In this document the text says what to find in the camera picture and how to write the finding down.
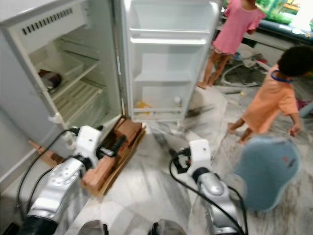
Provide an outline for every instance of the orange shirt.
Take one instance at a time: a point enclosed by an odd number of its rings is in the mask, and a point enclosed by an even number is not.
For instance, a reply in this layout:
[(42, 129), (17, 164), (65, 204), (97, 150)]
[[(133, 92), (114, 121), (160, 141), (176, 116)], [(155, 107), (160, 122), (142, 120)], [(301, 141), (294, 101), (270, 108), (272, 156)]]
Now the orange shirt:
[(258, 134), (269, 130), (280, 111), (283, 115), (298, 113), (293, 86), (271, 77), (271, 73), (277, 69), (275, 65), (269, 70), (262, 87), (242, 117), (249, 128)]

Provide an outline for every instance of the aquarium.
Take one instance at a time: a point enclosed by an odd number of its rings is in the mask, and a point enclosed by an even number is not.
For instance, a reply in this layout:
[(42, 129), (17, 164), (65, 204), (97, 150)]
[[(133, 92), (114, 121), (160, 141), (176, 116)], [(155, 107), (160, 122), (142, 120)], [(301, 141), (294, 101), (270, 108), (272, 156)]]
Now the aquarium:
[(260, 29), (313, 45), (313, 0), (257, 0), (257, 5), (267, 15)]

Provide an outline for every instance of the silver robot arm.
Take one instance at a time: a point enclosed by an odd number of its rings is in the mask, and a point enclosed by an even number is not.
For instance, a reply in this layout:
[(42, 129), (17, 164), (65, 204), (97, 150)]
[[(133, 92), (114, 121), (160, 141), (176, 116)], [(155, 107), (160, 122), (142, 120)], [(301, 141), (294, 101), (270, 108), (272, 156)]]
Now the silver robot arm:
[[(187, 167), (181, 168), (176, 160), (176, 163), (174, 162), (176, 168), (180, 169), (180, 173), (187, 172), (197, 184), (198, 191), (220, 206), (239, 223), (236, 207), (229, 197), (228, 186), (220, 180), (217, 174), (212, 172), (211, 152), (208, 141), (191, 141), (189, 142), (189, 147), (181, 151), (183, 155), (188, 155), (189, 161)], [(207, 211), (211, 234), (238, 234), (235, 225), (219, 209), (204, 200), (203, 205)]]
[(80, 128), (74, 155), (50, 172), (47, 184), (32, 205), (18, 235), (52, 235), (55, 232), (81, 178), (89, 168), (97, 166), (96, 149), (100, 137), (101, 132), (92, 127)]

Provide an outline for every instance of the girl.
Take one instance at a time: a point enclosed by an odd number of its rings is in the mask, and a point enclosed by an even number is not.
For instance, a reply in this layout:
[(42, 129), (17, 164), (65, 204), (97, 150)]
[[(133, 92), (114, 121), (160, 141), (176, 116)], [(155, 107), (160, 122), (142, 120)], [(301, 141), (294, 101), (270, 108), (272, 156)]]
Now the girl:
[(293, 77), (302, 76), (313, 69), (313, 48), (308, 46), (292, 47), (285, 51), (277, 65), (272, 67), (254, 100), (244, 115), (235, 123), (228, 124), (228, 132), (244, 123), (248, 128), (239, 143), (248, 141), (252, 133), (266, 133), (278, 113), (291, 117), (294, 125), (288, 131), (291, 136), (299, 134), (302, 128), (293, 86)]
[[(198, 87), (205, 89), (206, 86), (213, 86), (215, 80), (223, 72), (230, 56), (239, 47), (244, 34), (246, 32), (249, 34), (254, 33), (261, 19), (266, 17), (255, 3), (256, 0), (230, 0), (224, 13), (227, 20), (213, 42), (215, 49), (206, 65), (204, 80), (198, 83)], [(217, 61), (219, 61), (217, 70), (210, 79), (214, 63)]]

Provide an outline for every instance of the refrigerator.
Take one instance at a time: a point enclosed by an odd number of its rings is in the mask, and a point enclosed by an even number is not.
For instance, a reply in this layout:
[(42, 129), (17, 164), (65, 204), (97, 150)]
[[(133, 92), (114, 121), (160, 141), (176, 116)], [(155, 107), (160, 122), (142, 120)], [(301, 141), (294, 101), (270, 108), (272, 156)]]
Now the refrigerator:
[[(72, 126), (103, 125), (105, 138), (122, 115), (182, 120), (222, 2), (0, 0), (0, 106), (43, 146)], [(67, 134), (52, 150), (74, 148)]]

